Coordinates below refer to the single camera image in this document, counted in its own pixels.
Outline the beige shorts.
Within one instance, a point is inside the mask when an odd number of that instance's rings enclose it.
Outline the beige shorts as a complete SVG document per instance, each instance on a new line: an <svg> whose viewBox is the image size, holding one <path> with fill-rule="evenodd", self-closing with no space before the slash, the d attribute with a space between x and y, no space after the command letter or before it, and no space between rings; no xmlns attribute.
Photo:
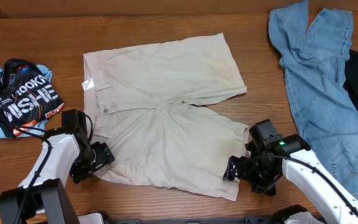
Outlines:
<svg viewBox="0 0 358 224"><path fill-rule="evenodd" d="M96 172L128 185L234 201L223 174L246 153L248 125L211 109L247 92L223 34L84 54L85 113L115 160Z"/></svg>

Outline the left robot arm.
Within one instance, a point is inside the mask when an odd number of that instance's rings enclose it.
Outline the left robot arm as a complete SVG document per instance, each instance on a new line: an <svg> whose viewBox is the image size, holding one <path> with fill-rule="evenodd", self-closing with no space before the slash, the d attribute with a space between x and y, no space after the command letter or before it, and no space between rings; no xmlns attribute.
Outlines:
<svg viewBox="0 0 358 224"><path fill-rule="evenodd" d="M62 114L62 125L40 137L42 151L28 176L0 195L3 223L26 223L39 213L46 223L112 223L104 211L78 216L65 190L68 178L79 183L115 158L104 142L93 142L93 123L82 111Z"/></svg>

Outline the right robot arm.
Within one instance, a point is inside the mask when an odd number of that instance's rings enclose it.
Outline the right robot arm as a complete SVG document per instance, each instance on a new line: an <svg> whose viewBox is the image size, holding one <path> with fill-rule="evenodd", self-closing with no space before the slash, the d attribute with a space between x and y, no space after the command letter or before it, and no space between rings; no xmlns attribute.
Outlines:
<svg viewBox="0 0 358 224"><path fill-rule="evenodd" d="M358 223L358 199L323 167L304 139L283 137L268 119L255 123L249 133L250 156L231 156L223 180L245 180L253 192L275 195L275 184L284 176L308 197L323 223Z"/></svg>

